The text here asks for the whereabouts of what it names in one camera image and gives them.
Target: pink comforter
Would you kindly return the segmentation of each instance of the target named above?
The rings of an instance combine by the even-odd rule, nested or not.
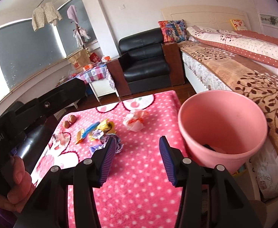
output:
[[[144,118],[145,128],[139,132],[128,131],[122,125],[131,108],[144,108],[150,113]],[[114,121],[124,147],[114,157],[107,182],[101,189],[94,189],[101,226],[173,227],[182,189],[174,188],[168,182],[158,142],[165,135],[171,146],[186,155],[177,124],[179,108],[176,93],[168,91],[99,107],[98,110],[93,108],[71,113],[78,120],[65,129],[62,123],[68,120],[71,115],[68,114],[56,128],[56,132],[62,130],[69,133],[64,134],[66,144],[49,144],[46,147],[32,173],[33,183],[38,184],[52,165],[67,168],[90,158],[88,148],[91,142],[85,139],[76,145],[76,134],[96,121],[109,118]],[[69,187],[68,200],[69,225],[74,228],[72,186]]]

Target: white sweater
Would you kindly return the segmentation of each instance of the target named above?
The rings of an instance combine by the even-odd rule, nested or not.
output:
[[[54,8],[51,2],[45,3],[45,6],[40,5],[32,13],[32,27],[34,31],[44,27],[45,18],[47,23],[57,25],[57,19],[61,20],[62,16],[59,11]]]

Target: bed headboard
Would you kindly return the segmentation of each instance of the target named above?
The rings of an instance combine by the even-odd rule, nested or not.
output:
[[[165,20],[184,20],[187,27],[199,25],[213,29],[233,30],[230,19],[243,20],[251,30],[246,12],[223,6],[185,5],[161,9]]]

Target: brown leaf pattern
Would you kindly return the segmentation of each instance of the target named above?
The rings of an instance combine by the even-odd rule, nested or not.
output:
[[[278,78],[268,73],[247,73],[237,81],[234,90],[252,99],[264,111],[268,123],[273,123],[278,135]]]
[[[218,54],[213,46],[189,41],[178,45],[182,52],[198,60],[227,87],[253,100],[261,108],[267,119],[268,136],[278,151],[278,77],[245,57],[232,53],[228,56],[228,51],[224,50],[221,50],[223,55]]]

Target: walnut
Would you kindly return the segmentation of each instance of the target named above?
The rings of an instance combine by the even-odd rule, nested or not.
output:
[[[71,115],[70,117],[69,117],[69,122],[70,123],[75,123],[77,121],[77,117],[75,116],[75,115]]]
[[[69,121],[64,121],[64,122],[63,122],[63,127],[64,127],[64,128],[69,128],[69,127],[70,127]]]

